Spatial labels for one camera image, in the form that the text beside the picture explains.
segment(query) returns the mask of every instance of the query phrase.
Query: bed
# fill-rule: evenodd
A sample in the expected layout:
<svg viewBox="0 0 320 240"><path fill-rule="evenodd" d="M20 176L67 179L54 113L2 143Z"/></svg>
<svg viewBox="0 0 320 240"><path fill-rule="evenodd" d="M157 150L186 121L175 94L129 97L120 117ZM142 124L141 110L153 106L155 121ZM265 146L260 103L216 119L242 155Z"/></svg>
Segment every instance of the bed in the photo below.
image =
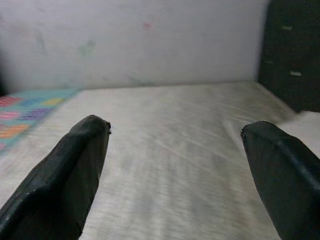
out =
<svg viewBox="0 0 320 240"><path fill-rule="evenodd" d="M278 240L240 137L244 125L280 124L297 115L288 106L296 106L292 96L278 92L281 75L268 67L276 60L266 59L266 44L264 86L243 81L79 92L0 156L0 206L75 123L94 114L111 123L112 135L81 240ZM311 110L309 98L301 102L295 110Z"/></svg>

